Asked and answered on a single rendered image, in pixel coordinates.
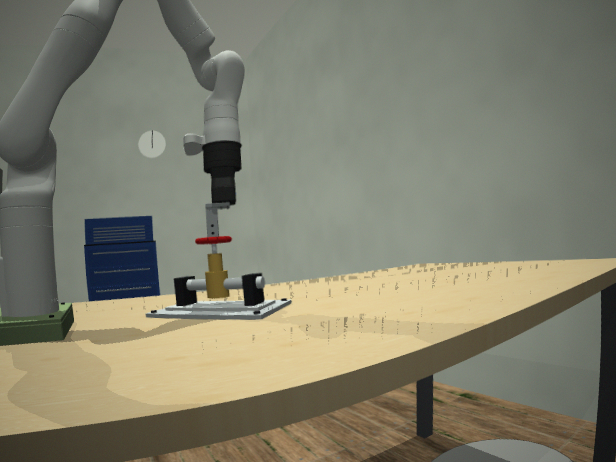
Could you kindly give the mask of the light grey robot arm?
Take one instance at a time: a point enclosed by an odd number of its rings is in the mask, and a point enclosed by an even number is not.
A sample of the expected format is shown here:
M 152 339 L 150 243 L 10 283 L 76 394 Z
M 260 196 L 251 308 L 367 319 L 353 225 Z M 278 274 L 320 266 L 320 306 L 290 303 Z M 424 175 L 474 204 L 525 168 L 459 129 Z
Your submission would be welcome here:
M 59 311 L 52 210 L 57 147 L 50 125 L 66 90 L 97 56 L 122 1 L 74 0 L 0 121 L 0 157 L 8 163 L 0 194 L 2 317 Z M 238 121 L 241 57 L 224 51 L 212 58 L 215 36 L 190 0 L 157 1 L 197 81 L 213 91 L 204 103 L 204 123 Z

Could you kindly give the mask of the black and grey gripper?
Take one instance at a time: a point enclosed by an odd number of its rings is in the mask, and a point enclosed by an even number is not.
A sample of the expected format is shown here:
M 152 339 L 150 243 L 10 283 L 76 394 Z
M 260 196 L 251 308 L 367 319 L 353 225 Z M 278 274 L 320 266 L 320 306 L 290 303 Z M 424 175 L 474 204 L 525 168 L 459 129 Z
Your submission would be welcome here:
M 205 204 L 207 237 L 219 237 L 217 209 L 236 204 L 234 176 L 241 170 L 242 147 L 238 121 L 228 117 L 210 119 L 204 123 L 203 136 L 185 134 L 183 143 L 188 156 L 203 151 L 204 172 L 211 174 L 212 195 L 212 203 Z

